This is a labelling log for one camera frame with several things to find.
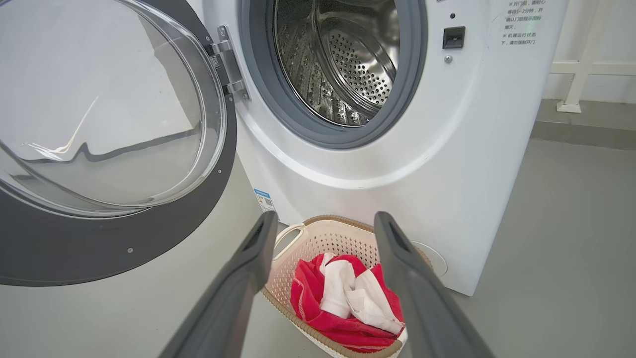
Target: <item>stainless steel drum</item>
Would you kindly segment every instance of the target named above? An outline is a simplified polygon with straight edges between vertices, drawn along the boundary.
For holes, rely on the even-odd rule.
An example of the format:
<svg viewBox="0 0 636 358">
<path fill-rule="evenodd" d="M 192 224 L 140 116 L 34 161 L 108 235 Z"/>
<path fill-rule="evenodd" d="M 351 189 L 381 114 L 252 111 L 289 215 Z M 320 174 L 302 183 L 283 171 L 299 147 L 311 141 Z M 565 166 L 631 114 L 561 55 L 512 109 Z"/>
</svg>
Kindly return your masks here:
<svg viewBox="0 0 636 358">
<path fill-rule="evenodd" d="M 279 0 L 275 10 L 279 60 L 296 95 L 331 123 L 369 122 L 398 68 L 393 0 Z"/>
</svg>

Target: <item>washing machine door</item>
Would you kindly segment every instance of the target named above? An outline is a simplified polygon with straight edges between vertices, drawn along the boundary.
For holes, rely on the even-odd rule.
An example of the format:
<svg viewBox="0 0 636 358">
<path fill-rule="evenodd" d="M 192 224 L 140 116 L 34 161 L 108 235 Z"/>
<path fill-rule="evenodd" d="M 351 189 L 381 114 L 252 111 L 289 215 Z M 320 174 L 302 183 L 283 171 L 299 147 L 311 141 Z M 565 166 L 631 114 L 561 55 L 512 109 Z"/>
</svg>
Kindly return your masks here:
<svg viewBox="0 0 636 358">
<path fill-rule="evenodd" d="M 185 0 L 0 1 L 0 48 L 0 284 L 130 270 L 215 207 L 233 95 Z"/>
</svg>

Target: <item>laundry basket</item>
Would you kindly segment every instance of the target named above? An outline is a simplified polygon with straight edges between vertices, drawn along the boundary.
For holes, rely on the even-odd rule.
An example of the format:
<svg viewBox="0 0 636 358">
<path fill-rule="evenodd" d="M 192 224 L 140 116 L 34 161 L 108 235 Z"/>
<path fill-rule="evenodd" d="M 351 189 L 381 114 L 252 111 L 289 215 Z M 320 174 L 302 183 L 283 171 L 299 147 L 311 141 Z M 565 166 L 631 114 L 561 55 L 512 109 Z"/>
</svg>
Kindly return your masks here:
<svg viewBox="0 0 636 358">
<path fill-rule="evenodd" d="M 263 295 L 287 317 L 307 338 L 332 357 L 397 357 L 408 337 L 406 328 L 389 347 L 374 353 L 354 352 L 341 344 L 330 340 L 319 331 L 311 328 L 298 318 L 289 302 L 291 283 L 294 280 L 298 260 L 311 261 L 324 252 L 336 255 L 356 255 L 367 268 L 380 263 L 378 247 L 369 225 L 333 215 L 322 215 L 306 220 L 302 224 L 292 225 L 276 237 L 276 244 L 293 230 L 300 233 L 277 254 L 272 261 L 270 277 L 263 289 Z M 420 255 L 430 265 L 430 261 L 420 251 Z"/>
</svg>

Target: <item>white washing machine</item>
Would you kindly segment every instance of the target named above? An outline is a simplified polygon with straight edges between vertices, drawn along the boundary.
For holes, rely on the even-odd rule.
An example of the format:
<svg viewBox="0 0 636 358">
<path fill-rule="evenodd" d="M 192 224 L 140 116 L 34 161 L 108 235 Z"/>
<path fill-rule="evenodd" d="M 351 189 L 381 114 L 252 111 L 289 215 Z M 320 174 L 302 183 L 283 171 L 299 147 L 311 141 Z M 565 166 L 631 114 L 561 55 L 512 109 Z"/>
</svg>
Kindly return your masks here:
<svg viewBox="0 0 636 358">
<path fill-rule="evenodd" d="M 255 194 L 388 211 L 472 294 L 565 7 L 0 1 L 0 355 L 158 355 Z"/>
<path fill-rule="evenodd" d="M 473 295 L 541 100 L 566 0 L 195 5 L 243 73 L 238 153 L 285 224 L 392 213 Z"/>
</svg>

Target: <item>clothing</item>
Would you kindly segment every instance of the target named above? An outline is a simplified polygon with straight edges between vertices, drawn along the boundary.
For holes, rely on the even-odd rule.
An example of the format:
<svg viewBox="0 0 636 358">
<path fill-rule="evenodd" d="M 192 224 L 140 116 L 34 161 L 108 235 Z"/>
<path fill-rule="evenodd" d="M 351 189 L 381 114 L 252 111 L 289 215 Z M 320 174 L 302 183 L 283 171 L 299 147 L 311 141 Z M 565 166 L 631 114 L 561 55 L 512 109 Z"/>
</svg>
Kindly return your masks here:
<svg viewBox="0 0 636 358">
<path fill-rule="evenodd" d="M 340 255 L 329 260 L 332 255 L 333 254 L 329 253 L 321 254 L 310 262 L 303 260 L 298 262 L 294 281 L 291 285 L 290 298 L 291 306 L 294 308 L 296 316 L 314 329 L 320 331 L 329 339 L 356 352 L 376 352 L 393 344 L 398 334 L 364 324 L 355 316 L 348 315 L 347 318 L 341 318 L 321 310 L 321 301 L 323 300 L 325 289 L 325 274 L 328 273 L 328 268 L 331 264 L 335 264 L 338 261 L 345 261 L 346 263 L 339 263 L 334 268 L 345 266 L 347 267 L 347 271 L 349 271 L 349 269 L 353 270 L 355 277 L 367 271 L 360 259 L 354 255 Z M 356 287 L 356 282 L 354 280 L 354 282 L 351 283 L 350 276 L 347 277 L 349 273 L 343 276 L 342 282 L 347 282 L 351 291 L 353 291 Z M 399 307 L 399 299 L 385 286 L 381 266 L 375 266 L 370 270 L 370 273 L 376 278 L 393 316 L 395 316 L 398 322 L 403 322 L 404 317 Z M 330 298 L 327 299 L 327 301 L 341 302 L 331 300 Z M 380 306 L 383 305 L 384 304 L 377 305 L 378 309 L 382 312 L 384 311 Z"/>
<path fill-rule="evenodd" d="M 356 275 L 354 274 L 354 267 L 349 261 L 330 262 L 325 267 L 324 289 L 322 290 L 320 309 L 341 319 L 349 318 L 351 308 L 349 307 L 347 294 L 352 292 L 355 285 Z"/>
<path fill-rule="evenodd" d="M 354 290 L 347 290 L 345 286 L 345 295 L 351 314 L 362 323 L 393 334 L 402 331 L 404 324 L 393 314 L 389 301 L 371 270 L 366 270 L 356 278 Z"/>
</svg>

